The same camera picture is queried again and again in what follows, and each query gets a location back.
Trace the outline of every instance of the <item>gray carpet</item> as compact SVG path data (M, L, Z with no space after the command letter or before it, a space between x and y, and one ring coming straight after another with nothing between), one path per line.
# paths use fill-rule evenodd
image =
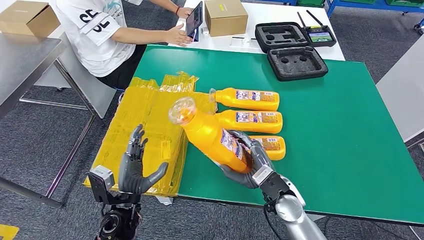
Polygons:
M184 0L178 0L182 6ZM177 17L148 1L141 6L124 2L127 23L132 27L166 30ZM331 23L347 60L365 62L377 82L418 39L412 26L420 15L364 9L335 9ZM28 98L79 103L71 89L32 87ZM110 123L117 106L115 96L106 117ZM47 190L82 128L87 112L19 103L0 120L0 174L40 193ZM64 199L66 207L54 209L0 189L0 224L18 226L17 240L91 240L101 220L101 206L91 190L82 186L85 172L97 154L107 127L94 123L53 198ZM417 146L409 150L421 176L424 154ZM141 199L143 223L138 239L257 240L277 239L262 210L233 205L176 199L164 206L154 197ZM283 239L281 222L271 217ZM404 225L375 223L339 217L324 217L318 226L329 240L414 240ZM414 228L421 238L424 229Z

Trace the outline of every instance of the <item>green table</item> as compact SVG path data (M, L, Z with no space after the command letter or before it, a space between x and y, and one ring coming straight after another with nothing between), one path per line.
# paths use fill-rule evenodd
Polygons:
M198 92L227 87L278 92L284 121L278 135L285 139L286 156L273 163L296 185L306 212L424 225L424 181L365 64L325 62L324 77L280 82L265 54L149 45L135 76L161 80L185 71L199 77ZM178 195L265 203L259 189L227 179L191 144Z

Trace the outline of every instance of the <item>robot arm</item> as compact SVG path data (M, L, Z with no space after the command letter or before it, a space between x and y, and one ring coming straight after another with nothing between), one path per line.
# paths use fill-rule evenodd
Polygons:
M103 219L96 240L133 240L136 228L141 223L140 197L167 172L168 163L163 162L157 171L143 176L143 153L147 138L143 126L138 125L131 133L126 152L122 155L119 166L119 193L112 195L109 190L115 184L114 174L104 166L98 165L90 170L88 179L94 199L103 203ZM104 212L106 205L110 211Z
M293 240L326 240L327 238L304 211L306 205L296 186L286 177L277 174L267 165L260 168L254 179L267 202L267 212L277 214L287 227Z
M231 170L227 166L221 166L224 174L248 188L260 188L264 200L266 212L277 214L287 227L288 234L292 240L326 240L327 238L304 211L306 205L303 197L296 186L286 177L275 172L262 145L250 139L246 134L239 131L228 131L249 150L253 160L251 172L242 174Z

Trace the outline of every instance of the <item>black shorts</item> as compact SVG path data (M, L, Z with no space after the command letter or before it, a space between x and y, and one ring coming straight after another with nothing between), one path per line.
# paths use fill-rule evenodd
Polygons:
M145 50L146 45L136 45L134 53L117 69L109 75L97 77L97 79L111 88L125 90L130 85Z

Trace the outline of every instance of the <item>tablet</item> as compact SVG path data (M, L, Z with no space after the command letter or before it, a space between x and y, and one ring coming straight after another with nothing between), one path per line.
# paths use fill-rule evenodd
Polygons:
M187 36L192 36L195 33L195 29L200 27L200 25L203 23L202 6L203 1L200 1L196 8L187 17L185 31Z

